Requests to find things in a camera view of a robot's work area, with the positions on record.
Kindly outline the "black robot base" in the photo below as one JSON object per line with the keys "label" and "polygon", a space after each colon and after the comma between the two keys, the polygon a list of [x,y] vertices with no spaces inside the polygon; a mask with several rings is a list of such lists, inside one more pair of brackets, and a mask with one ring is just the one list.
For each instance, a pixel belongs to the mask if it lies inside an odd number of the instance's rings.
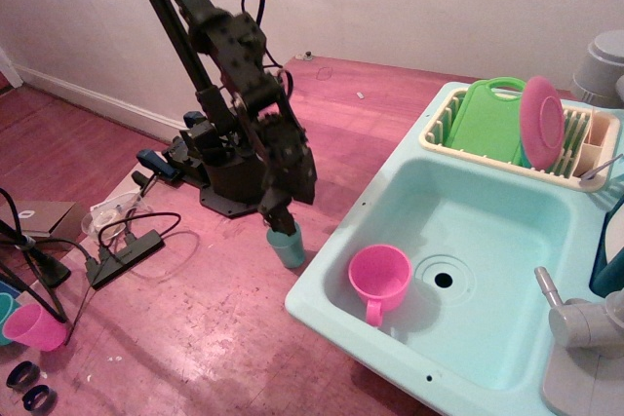
{"label": "black robot base", "polygon": [[217,133],[199,111],[183,116],[186,128],[163,151],[167,163],[185,182],[200,189],[200,204],[228,218],[257,210],[265,165],[246,138]]}

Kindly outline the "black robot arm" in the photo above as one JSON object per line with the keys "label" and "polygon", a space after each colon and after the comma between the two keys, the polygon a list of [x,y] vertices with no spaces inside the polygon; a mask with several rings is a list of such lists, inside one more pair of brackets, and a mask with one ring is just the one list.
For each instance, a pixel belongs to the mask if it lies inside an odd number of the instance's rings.
{"label": "black robot arm", "polygon": [[272,230],[293,235],[289,205],[313,203],[317,175],[288,74],[268,72],[258,23],[211,0],[149,2],[202,108],[185,116],[168,162],[219,202],[252,204]]}

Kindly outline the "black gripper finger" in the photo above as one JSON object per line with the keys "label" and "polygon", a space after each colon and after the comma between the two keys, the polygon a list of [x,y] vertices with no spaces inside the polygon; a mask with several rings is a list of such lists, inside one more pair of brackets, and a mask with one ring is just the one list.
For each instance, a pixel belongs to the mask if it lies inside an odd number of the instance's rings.
{"label": "black gripper finger", "polygon": [[269,229],[273,230],[273,231],[278,231],[278,222],[274,219],[274,216],[269,213],[266,212],[262,215],[263,218],[263,223],[266,227],[268,227]]}
{"label": "black gripper finger", "polygon": [[278,206],[276,208],[276,231],[285,235],[293,235],[295,233],[294,219],[287,206]]}

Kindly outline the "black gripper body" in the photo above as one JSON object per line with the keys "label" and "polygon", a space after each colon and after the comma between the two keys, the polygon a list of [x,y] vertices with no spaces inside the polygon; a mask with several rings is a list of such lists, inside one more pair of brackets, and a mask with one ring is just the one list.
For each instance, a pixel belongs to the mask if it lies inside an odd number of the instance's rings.
{"label": "black gripper body", "polygon": [[312,205],[317,173],[304,130],[284,116],[264,116],[256,123],[265,150],[261,211],[286,207],[290,200]]}

